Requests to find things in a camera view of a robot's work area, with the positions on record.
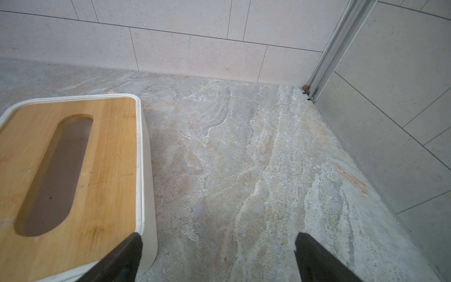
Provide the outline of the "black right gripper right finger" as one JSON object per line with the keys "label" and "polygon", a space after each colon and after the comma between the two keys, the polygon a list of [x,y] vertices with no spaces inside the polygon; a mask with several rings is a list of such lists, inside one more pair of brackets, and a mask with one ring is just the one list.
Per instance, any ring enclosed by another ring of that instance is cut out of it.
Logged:
{"label": "black right gripper right finger", "polygon": [[302,282],[362,282],[308,233],[298,234],[294,252]]}

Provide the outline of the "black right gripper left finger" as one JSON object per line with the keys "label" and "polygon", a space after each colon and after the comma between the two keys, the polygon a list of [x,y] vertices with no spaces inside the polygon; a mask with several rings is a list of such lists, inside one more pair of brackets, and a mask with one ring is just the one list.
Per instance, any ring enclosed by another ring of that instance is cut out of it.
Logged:
{"label": "black right gripper left finger", "polygon": [[142,258],[143,242],[132,233],[78,279],[78,282],[134,282]]}

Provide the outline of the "bamboo lid tissue box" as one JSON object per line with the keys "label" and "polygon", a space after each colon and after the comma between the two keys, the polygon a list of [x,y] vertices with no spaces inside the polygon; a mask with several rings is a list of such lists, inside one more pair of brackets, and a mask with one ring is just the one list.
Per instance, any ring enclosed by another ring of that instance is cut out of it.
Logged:
{"label": "bamboo lid tissue box", "polygon": [[137,96],[30,99],[1,115],[3,282],[75,282],[132,234],[142,276],[158,242]]}

